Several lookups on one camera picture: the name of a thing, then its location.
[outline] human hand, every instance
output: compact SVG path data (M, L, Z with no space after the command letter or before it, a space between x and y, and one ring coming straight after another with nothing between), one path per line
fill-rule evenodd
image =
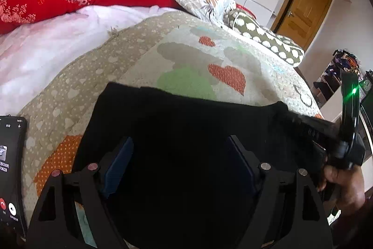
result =
M351 215L359 210L365 203L364 177L361 167L355 165L351 170L340 170L326 165L324 167L325 179L319 185L321 191L326 187L326 181L341 186L341 197L336 201L336 207L344 215Z

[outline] smartphone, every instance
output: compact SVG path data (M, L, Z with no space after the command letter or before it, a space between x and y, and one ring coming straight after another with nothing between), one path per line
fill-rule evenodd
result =
M27 131L24 117L0 116L0 222L26 237L21 167Z

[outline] polka dot pillow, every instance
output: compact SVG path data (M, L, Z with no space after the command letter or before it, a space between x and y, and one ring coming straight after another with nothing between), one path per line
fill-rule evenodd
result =
M274 34L267 28L262 28L246 11L235 9L229 12L228 22L230 28L239 34L251 38L270 49L278 57L292 67L301 63L304 51L292 39Z

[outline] silver screw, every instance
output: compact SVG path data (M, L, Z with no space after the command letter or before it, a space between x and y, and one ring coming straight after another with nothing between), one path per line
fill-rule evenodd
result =
M53 177L59 176L60 174L61 174L61 171L59 169L56 169L56 170L52 171L52 176Z
M303 168L299 169L298 172L299 172L299 174L300 174L301 176L306 176L306 175L308 174L307 170L306 170L306 169L303 169Z
M268 164L268 163L261 163L260 164L260 167L263 169L263 170L269 170L269 169L271 169L271 165L270 164Z
M91 163L91 164L88 165L88 170L90 170L90 171L95 171L97 168L98 168L97 163Z

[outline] alarm clock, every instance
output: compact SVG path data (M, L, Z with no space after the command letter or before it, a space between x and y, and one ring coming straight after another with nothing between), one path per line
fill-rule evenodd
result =
M364 93L367 95L368 92L373 87L373 72L372 70L369 70L366 72L364 79L360 82L360 86Z

